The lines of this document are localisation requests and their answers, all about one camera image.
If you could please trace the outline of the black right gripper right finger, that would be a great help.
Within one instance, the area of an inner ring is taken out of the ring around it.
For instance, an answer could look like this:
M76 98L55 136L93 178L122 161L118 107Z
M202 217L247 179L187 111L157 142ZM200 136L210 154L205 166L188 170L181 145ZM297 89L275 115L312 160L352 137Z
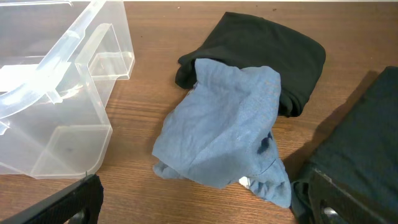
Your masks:
M349 189L318 169L312 171L308 196L318 224L383 224L389 215L376 203Z

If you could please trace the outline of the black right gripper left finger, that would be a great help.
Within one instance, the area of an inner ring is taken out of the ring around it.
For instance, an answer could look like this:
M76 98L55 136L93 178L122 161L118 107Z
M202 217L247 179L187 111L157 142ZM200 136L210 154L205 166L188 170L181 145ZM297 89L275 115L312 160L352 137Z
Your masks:
M90 174L2 224L97 224L104 200L99 176Z

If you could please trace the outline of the dark green garment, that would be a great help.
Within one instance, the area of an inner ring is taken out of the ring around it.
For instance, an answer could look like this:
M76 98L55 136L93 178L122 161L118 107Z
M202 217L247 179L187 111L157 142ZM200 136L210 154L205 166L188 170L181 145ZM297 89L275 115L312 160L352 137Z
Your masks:
M298 223L315 223L308 196L314 169L376 203L397 223L397 67L386 67L362 92L291 181Z

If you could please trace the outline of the clear plastic storage bin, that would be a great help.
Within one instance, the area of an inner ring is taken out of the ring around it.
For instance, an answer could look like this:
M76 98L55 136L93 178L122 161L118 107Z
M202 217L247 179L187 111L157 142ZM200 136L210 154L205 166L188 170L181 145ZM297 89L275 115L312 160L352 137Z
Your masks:
M107 102L134 63L122 0L2 1L1 174L94 174L113 132Z

